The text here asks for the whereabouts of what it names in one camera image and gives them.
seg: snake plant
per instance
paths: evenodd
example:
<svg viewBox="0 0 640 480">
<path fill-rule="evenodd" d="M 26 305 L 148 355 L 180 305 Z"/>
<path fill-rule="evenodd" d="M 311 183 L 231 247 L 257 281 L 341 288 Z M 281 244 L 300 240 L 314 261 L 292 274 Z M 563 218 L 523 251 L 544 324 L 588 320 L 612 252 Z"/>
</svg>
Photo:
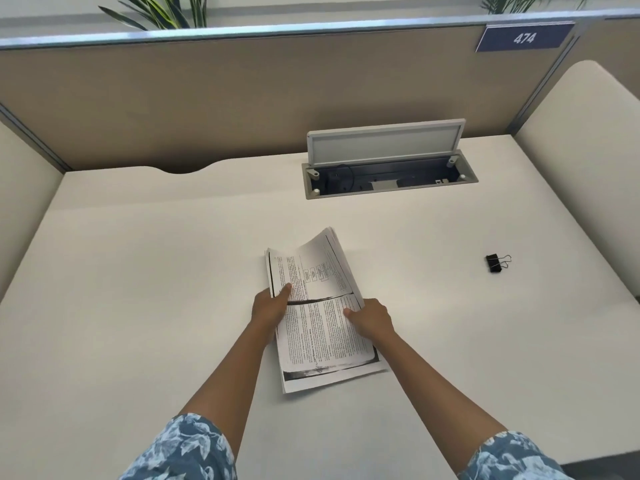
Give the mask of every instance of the snake plant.
<svg viewBox="0 0 640 480">
<path fill-rule="evenodd" d="M 180 0 L 126 0 L 129 3 L 118 0 L 118 3 L 124 5 L 129 10 L 140 15 L 154 27 L 160 30 L 171 29 L 190 29 L 192 28 L 187 20 L 187 14 L 183 12 Z M 191 5 L 191 17 L 193 19 L 193 27 L 207 26 L 207 0 L 189 0 Z M 99 6 L 103 12 L 117 21 L 125 25 L 139 29 L 148 30 L 142 23 L 132 18 L 118 13 L 110 8 Z"/>
<path fill-rule="evenodd" d="M 483 0 L 481 7 L 491 14 L 524 13 L 536 3 L 552 0 Z M 582 8 L 587 0 L 580 0 L 578 8 Z"/>
</svg>

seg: binder clip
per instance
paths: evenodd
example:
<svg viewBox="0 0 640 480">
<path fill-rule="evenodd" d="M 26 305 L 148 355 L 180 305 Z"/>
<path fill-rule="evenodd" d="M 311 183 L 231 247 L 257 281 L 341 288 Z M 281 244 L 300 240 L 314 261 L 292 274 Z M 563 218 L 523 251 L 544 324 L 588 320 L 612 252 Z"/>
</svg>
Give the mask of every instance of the binder clip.
<svg viewBox="0 0 640 480">
<path fill-rule="evenodd" d="M 485 259 L 486 263 L 489 265 L 489 271 L 492 273 L 501 273 L 503 269 L 507 269 L 509 267 L 509 263 L 511 262 L 511 256 L 508 254 L 502 258 L 499 258 L 497 254 L 489 254 Z"/>
</svg>

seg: open lid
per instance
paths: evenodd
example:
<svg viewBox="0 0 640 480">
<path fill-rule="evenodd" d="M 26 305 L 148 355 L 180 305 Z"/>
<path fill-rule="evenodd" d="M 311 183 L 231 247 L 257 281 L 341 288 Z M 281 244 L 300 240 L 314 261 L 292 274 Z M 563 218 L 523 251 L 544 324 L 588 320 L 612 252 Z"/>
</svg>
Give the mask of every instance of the open lid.
<svg viewBox="0 0 640 480">
<path fill-rule="evenodd" d="M 310 131 L 311 167 L 447 155 L 458 147 L 465 120 L 425 121 Z"/>
</svg>

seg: person's left hand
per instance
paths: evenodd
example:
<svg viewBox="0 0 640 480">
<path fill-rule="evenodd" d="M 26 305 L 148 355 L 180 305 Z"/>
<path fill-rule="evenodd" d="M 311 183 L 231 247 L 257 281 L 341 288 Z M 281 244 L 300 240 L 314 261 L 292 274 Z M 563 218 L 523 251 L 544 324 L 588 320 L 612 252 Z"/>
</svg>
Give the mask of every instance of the person's left hand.
<svg viewBox="0 0 640 480">
<path fill-rule="evenodd" d="M 278 323 L 280 323 L 284 313 L 287 311 L 287 302 L 290 294 L 291 283 L 287 283 L 275 298 L 271 297 L 267 288 L 260 291 L 253 300 L 251 325 L 264 333 L 265 346 L 271 341 Z"/>
</svg>

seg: person's right hand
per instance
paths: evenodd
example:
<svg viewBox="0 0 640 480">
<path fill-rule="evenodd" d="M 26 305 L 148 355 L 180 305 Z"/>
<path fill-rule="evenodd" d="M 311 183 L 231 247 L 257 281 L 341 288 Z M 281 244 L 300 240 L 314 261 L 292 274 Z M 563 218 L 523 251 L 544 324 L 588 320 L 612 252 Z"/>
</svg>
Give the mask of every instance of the person's right hand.
<svg viewBox="0 0 640 480">
<path fill-rule="evenodd" d="M 344 316 L 353 323 L 361 336 L 370 339 L 374 344 L 395 333 L 387 307 L 375 298 L 365 298 L 364 308 L 358 312 L 345 308 Z"/>
</svg>

